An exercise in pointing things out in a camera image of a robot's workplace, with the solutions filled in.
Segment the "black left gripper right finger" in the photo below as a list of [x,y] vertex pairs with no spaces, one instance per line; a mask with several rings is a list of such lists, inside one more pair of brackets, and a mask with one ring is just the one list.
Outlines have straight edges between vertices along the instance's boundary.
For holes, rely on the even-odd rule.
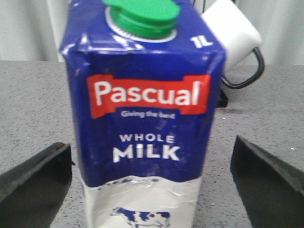
[[304,226],[304,173],[237,136],[230,171],[254,228]]

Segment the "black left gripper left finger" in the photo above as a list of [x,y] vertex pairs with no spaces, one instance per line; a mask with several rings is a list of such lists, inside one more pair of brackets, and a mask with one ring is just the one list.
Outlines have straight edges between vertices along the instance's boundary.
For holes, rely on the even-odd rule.
[[50,227],[71,182],[71,147],[62,142],[1,174],[0,226]]

